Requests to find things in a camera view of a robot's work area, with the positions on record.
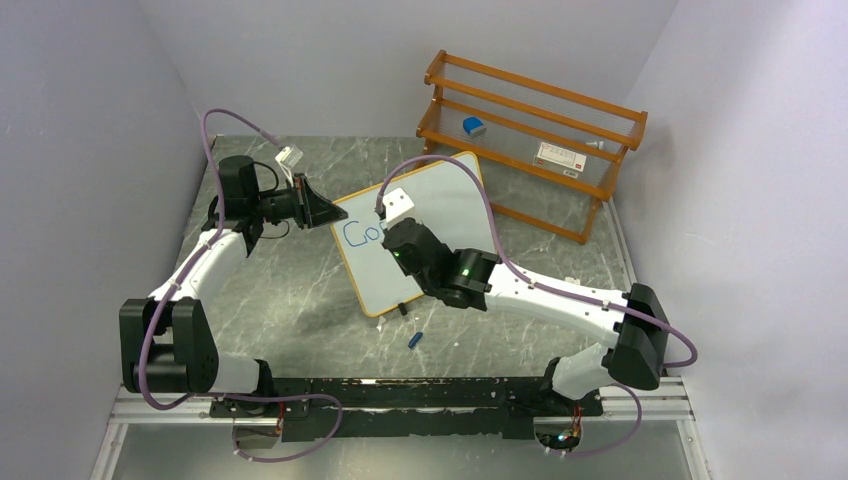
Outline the blue marker cap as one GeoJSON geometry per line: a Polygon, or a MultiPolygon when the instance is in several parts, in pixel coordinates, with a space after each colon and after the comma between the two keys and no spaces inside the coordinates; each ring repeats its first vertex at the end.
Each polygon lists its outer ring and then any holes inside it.
{"type": "Polygon", "coordinates": [[[413,349],[423,337],[422,332],[416,332],[408,342],[408,348],[413,349]]]}

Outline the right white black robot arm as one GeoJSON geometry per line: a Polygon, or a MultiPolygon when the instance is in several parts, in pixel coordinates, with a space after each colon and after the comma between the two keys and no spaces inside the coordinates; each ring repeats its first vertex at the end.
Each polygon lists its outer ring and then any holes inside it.
{"type": "Polygon", "coordinates": [[[450,249],[406,218],[383,246],[428,296],[458,309],[527,315],[578,332],[593,345],[552,360],[539,391],[550,413],[565,413],[589,392],[619,383],[655,390],[664,371],[667,316],[652,288],[592,289],[520,269],[495,253],[450,249]]]}

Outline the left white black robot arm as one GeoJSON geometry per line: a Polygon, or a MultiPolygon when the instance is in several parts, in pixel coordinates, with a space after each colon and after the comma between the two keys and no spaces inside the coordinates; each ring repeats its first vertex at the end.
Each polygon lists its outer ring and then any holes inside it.
{"type": "Polygon", "coordinates": [[[122,375],[133,393],[236,394],[249,414],[273,409],[277,388],[263,360],[220,353],[205,308],[261,239],[267,223],[300,229],[331,225],[347,212],[296,173],[284,186],[261,190],[257,163],[246,155],[218,164],[223,196],[210,204],[191,254],[145,298],[119,311],[122,375]]]}

